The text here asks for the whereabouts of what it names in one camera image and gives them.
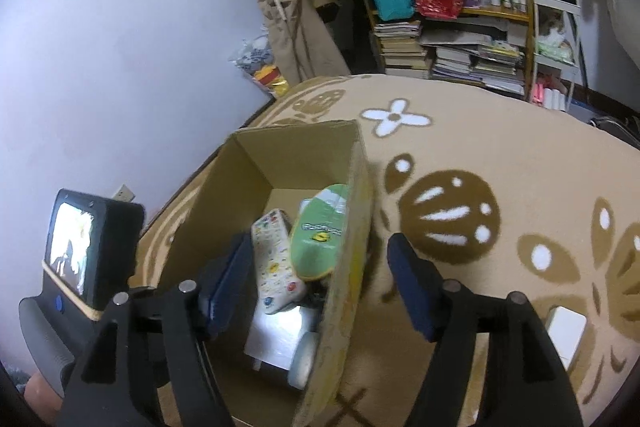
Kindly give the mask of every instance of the wall socket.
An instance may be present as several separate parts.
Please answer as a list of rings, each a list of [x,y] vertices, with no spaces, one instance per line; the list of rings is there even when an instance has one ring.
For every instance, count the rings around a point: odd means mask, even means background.
[[[122,184],[122,186],[116,191],[111,199],[116,201],[125,201],[126,203],[130,203],[136,195],[131,192],[131,189],[127,187],[127,185]]]

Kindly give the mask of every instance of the wooden shelf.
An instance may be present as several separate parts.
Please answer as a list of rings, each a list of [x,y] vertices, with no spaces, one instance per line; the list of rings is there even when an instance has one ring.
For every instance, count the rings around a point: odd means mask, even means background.
[[[371,10],[371,13],[373,13],[373,15],[375,15],[376,17],[378,16],[378,10]],[[503,8],[502,6],[496,6],[496,7],[484,6],[481,8],[463,7],[462,11],[460,12],[460,15],[486,15],[489,17],[509,19],[511,21],[522,22],[525,24],[529,23],[529,13],[516,12],[508,8]],[[412,20],[412,19],[415,19],[416,17],[420,17],[420,14],[415,14],[405,20]],[[393,23],[393,22],[401,22],[401,21],[381,21],[381,22]]]

